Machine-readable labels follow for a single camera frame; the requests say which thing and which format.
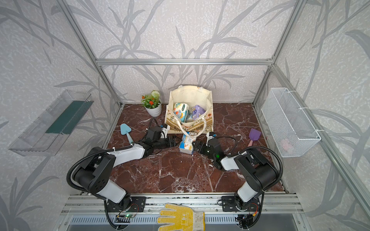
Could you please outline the floral blue tissue pack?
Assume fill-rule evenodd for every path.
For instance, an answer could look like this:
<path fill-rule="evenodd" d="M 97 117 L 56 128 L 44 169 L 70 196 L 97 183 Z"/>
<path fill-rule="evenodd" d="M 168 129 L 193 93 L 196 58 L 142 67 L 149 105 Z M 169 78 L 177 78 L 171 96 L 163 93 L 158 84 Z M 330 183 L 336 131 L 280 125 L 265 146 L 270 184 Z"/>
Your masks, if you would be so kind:
<path fill-rule="evenodd" d="M 183 134 L 182 141 L 179 144 L 179 151 L 181 153 L 192 155 L 194 153 L 193 142 L 197 138 L 192 138 Z"/>

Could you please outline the purple tissue pack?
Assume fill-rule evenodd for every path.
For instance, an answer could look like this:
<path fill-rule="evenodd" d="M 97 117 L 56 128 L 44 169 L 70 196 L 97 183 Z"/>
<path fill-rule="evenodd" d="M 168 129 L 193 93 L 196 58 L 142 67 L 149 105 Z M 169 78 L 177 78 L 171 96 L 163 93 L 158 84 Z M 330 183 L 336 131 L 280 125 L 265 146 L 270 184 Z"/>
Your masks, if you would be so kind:
<path fill-rule="evenodd" d="M 199 105 L 195 105 L 194 107 L 192 107 L 192 112 L 191 112 L 191 119 L 193 121 L 197 120 L 201 115 L 203 115 L 205 113 L 205 109 L 202 108 L 201 106 Z"/>

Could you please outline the elephant print tissue pack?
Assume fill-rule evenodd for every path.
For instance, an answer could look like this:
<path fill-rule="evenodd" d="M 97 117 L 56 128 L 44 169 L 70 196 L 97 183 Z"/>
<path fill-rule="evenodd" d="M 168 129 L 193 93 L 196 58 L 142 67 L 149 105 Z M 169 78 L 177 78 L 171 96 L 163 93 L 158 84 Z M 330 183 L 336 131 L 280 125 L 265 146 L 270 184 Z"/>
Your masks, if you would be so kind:
<path fill-rule="evenodd" d="M 186 122 L 189 116 L 189 105 L 185 103 L 175 103 L 173 113 L 180 119 L 181 122 Z"/>

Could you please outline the cream floral canvas bag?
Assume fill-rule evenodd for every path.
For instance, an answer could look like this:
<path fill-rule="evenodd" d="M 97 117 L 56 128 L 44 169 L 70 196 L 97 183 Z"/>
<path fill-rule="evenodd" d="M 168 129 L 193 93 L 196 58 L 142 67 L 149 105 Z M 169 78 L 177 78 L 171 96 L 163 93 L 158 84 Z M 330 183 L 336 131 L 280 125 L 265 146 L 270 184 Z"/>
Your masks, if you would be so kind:
<path fill-rule="evenodd" d="M 205 113 L 193 122 L 181 122 L 173 113 L 175 103 L 189 105 L 189 115 L 192 107 L 199 105 Z M 212 91 L 197 86 L 180 86 L 170 92 L 169 102 L 166 106 L 165 124 L 169 125 L 169 134 L 184 134 L 196 138 L 202 134 L 214 131 L 214 106 Z"/>

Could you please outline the light blue tissue pack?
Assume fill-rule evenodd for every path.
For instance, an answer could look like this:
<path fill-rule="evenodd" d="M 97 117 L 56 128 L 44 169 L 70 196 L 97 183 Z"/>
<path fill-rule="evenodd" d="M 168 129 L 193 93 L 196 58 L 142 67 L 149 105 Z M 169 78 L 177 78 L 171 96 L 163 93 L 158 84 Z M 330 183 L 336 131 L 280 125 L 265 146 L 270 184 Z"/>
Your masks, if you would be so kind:
<path fill-rule="evenodd" d="M 192 118 L 192 115 L 189 115 L 186 119 L 186 122 L 189 123 L 189 122 L 193 122 L 193 118 Z"/>

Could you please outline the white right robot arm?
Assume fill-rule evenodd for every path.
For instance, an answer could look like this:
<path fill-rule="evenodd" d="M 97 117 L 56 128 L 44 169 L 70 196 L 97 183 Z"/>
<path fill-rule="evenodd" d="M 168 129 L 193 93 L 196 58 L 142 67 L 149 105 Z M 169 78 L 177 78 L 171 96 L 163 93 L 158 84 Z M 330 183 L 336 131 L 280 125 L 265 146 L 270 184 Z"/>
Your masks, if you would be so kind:
<path fill-rule="evenodd" d="M 257 209 L 262 206 L 259 196 L 276 185 L 283 175 L 283 162 L 272 150 L 263 146 L 249 146 L 233 155 L 225 155 L 219 138 L 211 138 L 206 143 L 194 141 L 194 151 L 206 156 L 220 171 L 239 170 L 245 183 L 234 193 L 229 203 L 231 208 L 224 211 L 247 211 L 251 204 Z"/>

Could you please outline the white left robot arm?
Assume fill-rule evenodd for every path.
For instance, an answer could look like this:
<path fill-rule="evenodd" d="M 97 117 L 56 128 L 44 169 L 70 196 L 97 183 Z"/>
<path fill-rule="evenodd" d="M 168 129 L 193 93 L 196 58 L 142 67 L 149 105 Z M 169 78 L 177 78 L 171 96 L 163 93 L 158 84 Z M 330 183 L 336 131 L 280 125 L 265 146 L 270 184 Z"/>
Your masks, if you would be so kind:
<path fill-rule="evenodd" d="M 141 140 L 129 146 L 119 149 L 95 147 L 69 169 L 66 181 L 76 190 L 88 192 L 106 203 L 114 203 L 125 210 L 132 204 L 131 195 L 110 180 L 113 168 L 146 158 L 155 150 L 176 147 L 176 139 L 175 135 L 168 135 L 166 129 L 159 126 L 148 129 Z"/>

